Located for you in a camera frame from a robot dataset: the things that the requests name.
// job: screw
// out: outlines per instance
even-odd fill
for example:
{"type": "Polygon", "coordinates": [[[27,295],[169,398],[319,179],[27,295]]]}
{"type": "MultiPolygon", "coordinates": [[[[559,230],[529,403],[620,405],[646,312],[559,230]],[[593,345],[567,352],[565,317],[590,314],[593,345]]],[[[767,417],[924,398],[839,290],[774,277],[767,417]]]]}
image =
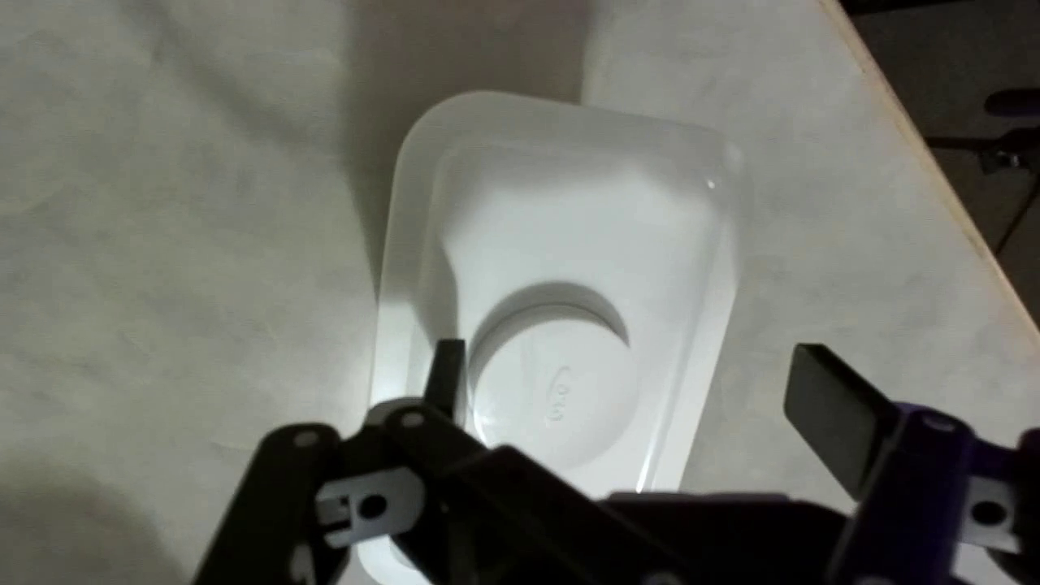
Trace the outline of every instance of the screw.
{"type": "Polygon", "coordinates": [[[404,413],[404,417],[401,417],[401,426],[404,426],[404,428],[418,428],[418,426],[425,426],[425,417],[415,413],[415,408],[411,408],[411,413],[404,413]]]}
{"type": "Polygon", "coordinates": [[[311,447],[311,445],[319,445],[319,431],[311,431],[311,428],[297,431],[297,436],[291,436],[291,445],[299,445],[299,447],[311,447]]]}

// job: plastic container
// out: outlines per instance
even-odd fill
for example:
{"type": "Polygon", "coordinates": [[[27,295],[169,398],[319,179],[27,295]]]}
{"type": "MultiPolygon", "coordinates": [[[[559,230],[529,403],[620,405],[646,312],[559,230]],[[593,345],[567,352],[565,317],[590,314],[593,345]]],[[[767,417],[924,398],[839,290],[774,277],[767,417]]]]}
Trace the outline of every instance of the plastic container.
{"type": "Polygon", "coordinates": [[[423,392],[436,340],[463,338],[476,439],[590,496],[680,486],[739,290],[735,179],[705,127],[431,107],[395,158],[370,403],[423,392]]]}

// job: black mechanical arm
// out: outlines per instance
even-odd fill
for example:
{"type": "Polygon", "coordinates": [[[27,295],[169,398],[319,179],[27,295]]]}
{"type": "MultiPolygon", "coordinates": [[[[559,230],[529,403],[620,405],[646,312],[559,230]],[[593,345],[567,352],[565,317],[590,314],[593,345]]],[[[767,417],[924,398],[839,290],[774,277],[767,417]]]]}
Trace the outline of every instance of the black mechanical arm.
{"type": "Polygon", "coordinates": [[[889,403],[823,345],[799,345],[785,420],[858,501],[783,493],[587,501],[522,451],[453,424],[463,345],[425,398],[269,431],[196,585],[330,585],[351,546],[392,537],[428,581],[519,585],[948,585],[960,543],[1040,581],[1040,428],[996,447],[937,408],[889,403]]]}

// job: white countertop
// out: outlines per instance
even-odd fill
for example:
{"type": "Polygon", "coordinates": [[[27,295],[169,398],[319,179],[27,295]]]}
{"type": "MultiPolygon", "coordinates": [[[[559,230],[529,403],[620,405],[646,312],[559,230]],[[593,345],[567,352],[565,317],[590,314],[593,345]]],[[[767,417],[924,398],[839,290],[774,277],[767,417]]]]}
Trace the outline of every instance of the white countertop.
{"type": "Polygon", "coordinates": [[[846,504],[781,417],[826,340],[1015,441],[1035,333],[832,4],[0,5],[0,581],[184,581],[258,439],[365,417],[404,129],[502,88],[744,147],[746,271],[684,486],[846,504]]]}

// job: metal bolt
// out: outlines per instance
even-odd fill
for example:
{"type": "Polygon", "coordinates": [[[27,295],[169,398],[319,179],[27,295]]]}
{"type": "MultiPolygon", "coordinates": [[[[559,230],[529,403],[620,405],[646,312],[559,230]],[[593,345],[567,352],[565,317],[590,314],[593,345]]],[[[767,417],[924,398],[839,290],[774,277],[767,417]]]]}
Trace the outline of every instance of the metal bolt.
{"type": "Polygon", "coordinates": [[[651,572],[643,576],[643,585],[683,585],[683,577],[671,572],[651,572]]]}
{"type": "Polygon", "coordinates": [[[425,426],[425,417],[415,413],[415,408],[411,408],[411,413],[404,413],[404,417],[401,417],[401,426],[404,426],[404,428],[418,428],[418,426],[425,426]]]}
{"type": "Polygon", "coordinates": [[[311,445],[319,445],[319,431],[311,431],[311,428],[297,431],[297,436],[291,436],[291,445],[299,445],[299,447],[311,447],[311,445]]]}

